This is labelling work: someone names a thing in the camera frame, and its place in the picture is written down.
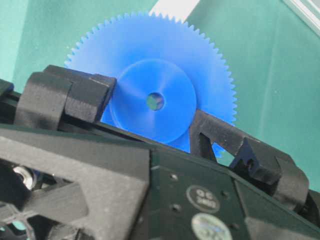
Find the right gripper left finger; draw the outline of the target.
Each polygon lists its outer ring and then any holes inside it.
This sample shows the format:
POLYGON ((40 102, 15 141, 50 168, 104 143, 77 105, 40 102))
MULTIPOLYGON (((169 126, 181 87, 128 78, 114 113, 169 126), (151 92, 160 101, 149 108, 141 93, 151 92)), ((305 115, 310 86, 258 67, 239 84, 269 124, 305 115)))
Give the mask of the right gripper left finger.
POLYGON ((57 130, 63 115, 96 123, 101 120, 116 83, 115 77, 48 65, 28 78, 14 123, 57 130))

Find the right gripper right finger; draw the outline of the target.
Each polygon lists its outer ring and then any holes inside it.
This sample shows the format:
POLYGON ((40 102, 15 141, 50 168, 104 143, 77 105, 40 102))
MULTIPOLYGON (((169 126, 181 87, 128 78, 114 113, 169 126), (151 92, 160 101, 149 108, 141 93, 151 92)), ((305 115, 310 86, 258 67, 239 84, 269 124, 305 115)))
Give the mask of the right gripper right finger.
POLYGON ((212 148, 216 143, 234 157, 229 168, 235 173, 290 210, 299 212, 305 205, 309 180, 289 154, 201 110, 188 131, 193 156, 216 163, 212 148))

